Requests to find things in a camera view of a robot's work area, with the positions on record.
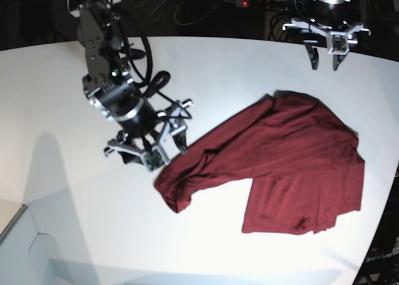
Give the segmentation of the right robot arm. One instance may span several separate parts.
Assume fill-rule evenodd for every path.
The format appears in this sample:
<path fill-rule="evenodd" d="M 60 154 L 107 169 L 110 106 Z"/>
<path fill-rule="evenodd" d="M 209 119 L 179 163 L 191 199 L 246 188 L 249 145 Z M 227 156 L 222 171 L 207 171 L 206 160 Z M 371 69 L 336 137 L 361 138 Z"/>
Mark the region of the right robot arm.
<path fill-rule="evenodd" d="M 186 153 L 186 120 L 190 99 L 172 100 L 165 110 L 156 111 L 149 102 L 170 81 L 170 73 L 153 75 L 150 43 L 143 32 L 144 49 L 134 49 L 128 41 L 116 8 L 120 0 L 67 0 L 71 15 L 79 18 L 77 38 L 85 50 L 88 73 L 82 79 L 90 105 L 121 130 L 108 141 L 103 152 L 117 152 L 125 164 L 139 163 L 149 171 L 168 165 L 165 152 L 171 136 L 181 153 Z"/>

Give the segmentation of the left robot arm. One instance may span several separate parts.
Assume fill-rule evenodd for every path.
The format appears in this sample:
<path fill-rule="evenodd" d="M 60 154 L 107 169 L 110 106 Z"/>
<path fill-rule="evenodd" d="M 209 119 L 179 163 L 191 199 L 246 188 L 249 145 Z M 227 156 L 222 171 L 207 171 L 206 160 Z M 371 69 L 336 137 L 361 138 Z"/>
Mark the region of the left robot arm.
<path fill-rule="evenodd" d="M 148 0 L 128 0 L 130 7 L 140 9 Z M 264 13 L 273 11 L 270 21 L 269 38 L 277 40 L 274 33 L 280 18 L 285 21 L 281 26 L 284 32 L 295 31 L 300 36 L 302 44 L 313 70 L 319 66 L 319 54 L 316 48 L 323 39 L 327 52 L 333 57 L 333 69 L 337 70 L 344 61 L 351 46 L 357 44 L 356 35 L 359 32 L 370 32 L 362 22 L 355 20 L 350 0 L 157 0 L 148 16 L 148 21 L 156 24 L 162 17 L 167 4 L 176 4 L 174 20 L 183 29 L 197 26 L 206 29 L 209 17 L 218 12 L 220 5 L 228 3 L 226 18 L 221 23 L 228 24 L 232 13 L 238 9 L 251 9 Z"/>

